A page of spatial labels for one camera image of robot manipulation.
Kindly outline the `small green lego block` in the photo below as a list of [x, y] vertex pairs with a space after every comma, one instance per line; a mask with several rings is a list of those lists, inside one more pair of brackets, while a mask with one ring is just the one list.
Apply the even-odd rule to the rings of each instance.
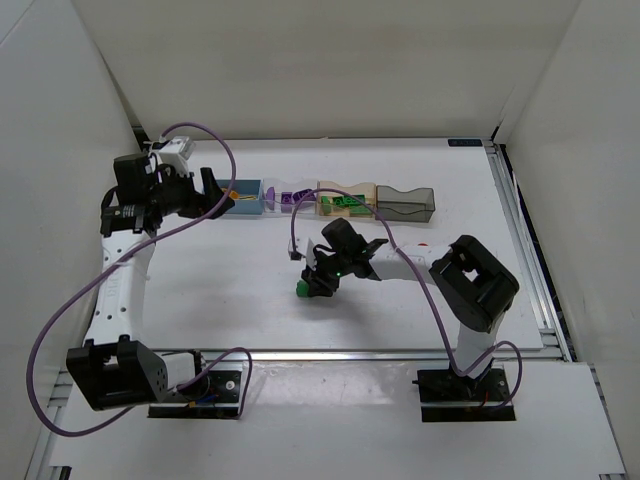
[[299, 280], [296, 284], [296, 295], [299, 298], [309, 298], [311, 287], [305, 280]]

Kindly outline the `green square lego block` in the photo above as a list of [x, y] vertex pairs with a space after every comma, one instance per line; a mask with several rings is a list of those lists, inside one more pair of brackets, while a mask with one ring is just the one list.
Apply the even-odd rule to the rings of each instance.
[[323, 216], [331, 215], [333, 212], [332, 198], [327, 196], [320, 197], [319, 214]]

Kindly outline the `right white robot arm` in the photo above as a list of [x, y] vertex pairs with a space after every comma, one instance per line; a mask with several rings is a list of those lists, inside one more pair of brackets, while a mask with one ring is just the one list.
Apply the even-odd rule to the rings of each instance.
[[435, 286], [460, 322], [450, 367], [460, 377], [481, 379], [491, 368], [499, 326], [520, 286], [514, 275], [475, 237], [445, 246], [398, 247], [389, 239], [367, 241], [343, 218], [322, 230], [327, 245], [290, 244], [304, 259], [296, 286], [302, 298], [331, 297], [348, 275], [373, 281], [407, 280]]

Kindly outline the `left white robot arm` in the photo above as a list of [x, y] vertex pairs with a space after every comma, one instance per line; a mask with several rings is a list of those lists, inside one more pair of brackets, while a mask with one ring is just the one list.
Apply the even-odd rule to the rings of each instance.
[[117, 184], [101, 204], [103, 270], [94, 318], [82, 346], [72, 348], [66, 366], [95, 411], [161, 403], [172, 391], [194, 401], [206, 396], [200, 353], [159, 355], [141, 341], [148, 268], [163, 219], [196, 219], [215, 204], [227, 211], [210, 168], [201, 170], [198, 192], [184, 153], [132, 154], [115, 159]]

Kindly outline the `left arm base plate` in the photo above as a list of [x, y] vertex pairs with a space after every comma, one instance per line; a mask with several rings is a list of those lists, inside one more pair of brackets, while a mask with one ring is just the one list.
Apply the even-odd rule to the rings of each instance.
[[250, 361], [221, 362], [195, 386], [174, 390], [148, 407], [150, 419], [239, 420], [252, 379]]

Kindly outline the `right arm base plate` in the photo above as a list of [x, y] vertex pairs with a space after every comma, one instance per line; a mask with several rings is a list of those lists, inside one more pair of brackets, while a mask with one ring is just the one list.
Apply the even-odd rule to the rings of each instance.
[[423, 423], [513, 422], [514, 407], [505, 371], [491, 368], [480, 380], [457, 376], [451, 369], [418, 370]]

